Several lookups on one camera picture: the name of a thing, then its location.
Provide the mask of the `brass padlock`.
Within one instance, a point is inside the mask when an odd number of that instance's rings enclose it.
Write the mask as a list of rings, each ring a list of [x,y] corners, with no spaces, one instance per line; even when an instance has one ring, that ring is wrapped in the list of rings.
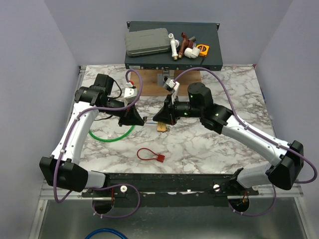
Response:
[[[167,128],[165,123],[154,121],[152,116],[144,116],[143,120],[144,120],[145,124],[156,125],[158,132],[167,132],[168,131],[168,128]]]

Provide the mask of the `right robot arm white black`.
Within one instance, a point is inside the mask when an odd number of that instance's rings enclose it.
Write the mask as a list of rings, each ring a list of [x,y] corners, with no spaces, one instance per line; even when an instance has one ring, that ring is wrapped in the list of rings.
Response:
[[[230,137],[265,158],[267,163],[263,165],[236,170],[229,183],[229,189],[235,195],[265,184],[283,190],[292,188],[304,165],[301,158],[304,147],[300,142],[288,143],[250,126],[237,118],[232,110],[215,104],[211,90],[203,83],[192,83],[187,91],[188,102],[167,95],[153,120],[175,125],[182,117],[198,118],[206,129]]]

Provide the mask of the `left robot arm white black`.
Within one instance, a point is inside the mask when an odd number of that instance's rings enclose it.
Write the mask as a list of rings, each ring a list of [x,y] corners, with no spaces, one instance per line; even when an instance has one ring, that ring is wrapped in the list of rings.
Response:
[[[76,91],[72,115],[60,142],[51,155],[41,158],[39,163],[46,182],[54,189],[81,192],[93,188],[100,197],[110,193],[111,185],[106,174],[79,165],[89,130],[99,113],[118,117],[120,126],[144,124],[135,106],[142,87],[136,88],[127,81],[124,99],[119,101],[110,97],[113,83],[112,77],[98,74],[93,85]]]

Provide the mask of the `white pvc elbow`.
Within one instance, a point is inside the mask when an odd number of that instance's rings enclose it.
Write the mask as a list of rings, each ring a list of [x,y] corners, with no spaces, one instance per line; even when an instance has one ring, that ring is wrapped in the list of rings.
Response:
[[[187,58],[190,59],[195,59],[199,56],[200,54],[200,49],[198,49],[197,47],[194,48],[186,48],[184,51],[184,56],[186,56]]]

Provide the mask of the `wooden board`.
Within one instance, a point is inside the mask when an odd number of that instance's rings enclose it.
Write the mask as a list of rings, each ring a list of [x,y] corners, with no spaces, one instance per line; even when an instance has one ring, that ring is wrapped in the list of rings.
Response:
[[[160,73],[161,70],[137,70],[140,74],[143,81],[143,89],[141,96],[164,96],[166,97],[169,94],[169,91],[164,89],[163,87],[158,86],[157,83],[157,74]],[[178,79],[180,83],[179,91],[177,93],[178,96],[188,96],[187,88],[188,85],[201,82],[201,74],[199,71],[191,71]]]

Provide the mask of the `grey metal stand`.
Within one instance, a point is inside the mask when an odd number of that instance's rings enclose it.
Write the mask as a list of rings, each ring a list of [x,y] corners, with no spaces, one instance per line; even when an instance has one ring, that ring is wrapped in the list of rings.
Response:
[[[174,70],[161,70],[157,74],[158,86],[163,87],[168,79],[174,79]]]

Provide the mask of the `white pvc pipe fitting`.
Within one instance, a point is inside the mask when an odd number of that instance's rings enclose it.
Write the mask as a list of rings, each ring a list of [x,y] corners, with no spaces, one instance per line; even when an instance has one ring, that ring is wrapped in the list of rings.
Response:
[[[168,37],[170,40],[172,58],[173,58],[173,60],[177,60],[178,59],[177,48],[179,47],[179,41],[175,39],[175,37],[172,33],[169,33]]]

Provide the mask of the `grey plastic case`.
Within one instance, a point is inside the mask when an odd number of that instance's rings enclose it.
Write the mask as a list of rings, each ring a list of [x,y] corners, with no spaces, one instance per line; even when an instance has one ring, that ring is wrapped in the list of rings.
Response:
[[[126,53],[130,57],[157,54],[170,50],[166,28],[133,31],[125,34]]]

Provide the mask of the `brown pipe valve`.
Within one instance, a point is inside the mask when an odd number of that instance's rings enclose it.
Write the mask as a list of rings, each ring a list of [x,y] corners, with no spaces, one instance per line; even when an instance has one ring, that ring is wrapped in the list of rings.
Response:
[[[186,48],[192,48],[194,45],[193,37],[188,38],[185,32],[181,33],[182,42],[178,52],[178,58],[182,58],[184,56],[184,52]]]

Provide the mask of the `yellow tape measure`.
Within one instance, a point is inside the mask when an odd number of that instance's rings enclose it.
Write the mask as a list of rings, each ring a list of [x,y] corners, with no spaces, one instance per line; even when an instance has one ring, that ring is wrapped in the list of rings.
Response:
[[[206,57],[208,55],[208,51],[210,49],[210,46],[205,44],[199,44],[196,46],[197,49],[199,49],[199,56]]]

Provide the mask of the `black mounting rail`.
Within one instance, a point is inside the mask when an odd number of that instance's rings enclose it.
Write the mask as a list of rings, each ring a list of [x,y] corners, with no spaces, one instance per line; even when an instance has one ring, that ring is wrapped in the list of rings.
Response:
[[[257,196],[258,191],[237,186],[232,174],[159,174],[108,173],[103,191],[89,189],[84,198],[93,198],[98,205],[107,198],[115,207],[226,207],[228,198]]]

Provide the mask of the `dark network switch box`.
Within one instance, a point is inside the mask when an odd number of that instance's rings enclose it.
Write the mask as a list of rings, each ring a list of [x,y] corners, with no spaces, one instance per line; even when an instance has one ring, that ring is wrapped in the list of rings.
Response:
[[[223,66],[216,23],[131,21],[124,40],[127,69],[219,71]]]

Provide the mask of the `aluminium extrusion rail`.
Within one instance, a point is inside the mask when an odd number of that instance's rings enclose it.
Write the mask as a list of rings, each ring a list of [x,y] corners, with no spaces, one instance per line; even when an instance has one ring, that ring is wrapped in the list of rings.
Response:
[[[253,198],[273,198],[274,197],[274,191],[271,185],[259,185],[255,186],[254,190],[250,190],[248,194],[249,199]],[[57,189],[57,196],[58,199],[61,200],[65,194],[67,194],[68,190],[65,189]],[[84,190],[83,192],[71,192],[68,197],[65,200],[109,200],[111,197],[94,197],[93,194],[89,193],[88,196],[85,196],[85,192],[87,190]],[[295,198],[295,197],[302,197],[303,191],[299,184],[295,184],[291,190],[286,191],[283,189],[279,189],[276,187],[276,195],[277,198]],[[53,193],[53,187],[49,186],[47,182],[44,180],[42,184],[42,188],[40,191],[40,200],[54,200],[54,193]]]

